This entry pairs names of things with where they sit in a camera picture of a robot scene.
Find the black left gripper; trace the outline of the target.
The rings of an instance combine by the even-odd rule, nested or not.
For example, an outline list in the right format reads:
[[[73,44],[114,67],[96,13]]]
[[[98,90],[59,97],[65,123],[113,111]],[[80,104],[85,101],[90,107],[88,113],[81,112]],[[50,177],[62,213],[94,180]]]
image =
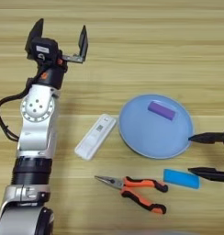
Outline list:
[[[25,47],[25,51],[30,53],[31,41],[36,37],[42,36],[44,19],[39,19],[32,30],[28,34],[28,39]],[[42,60],[40,58],[34,58],[32,55],[28,55],[29,60],[34,60],[38,65],[38,78],[28,78],[26,88],[30,88],[33,84],[41,84],[51,86],[57,90],[62,87],[63,76],[68,70],[67,62],[83,63],[86,59],[88,49],[88,38],[86,26],[83,26],[79,41],[78,41],[79,53],[70,55],[58,54],[56,58],[50,60]]]

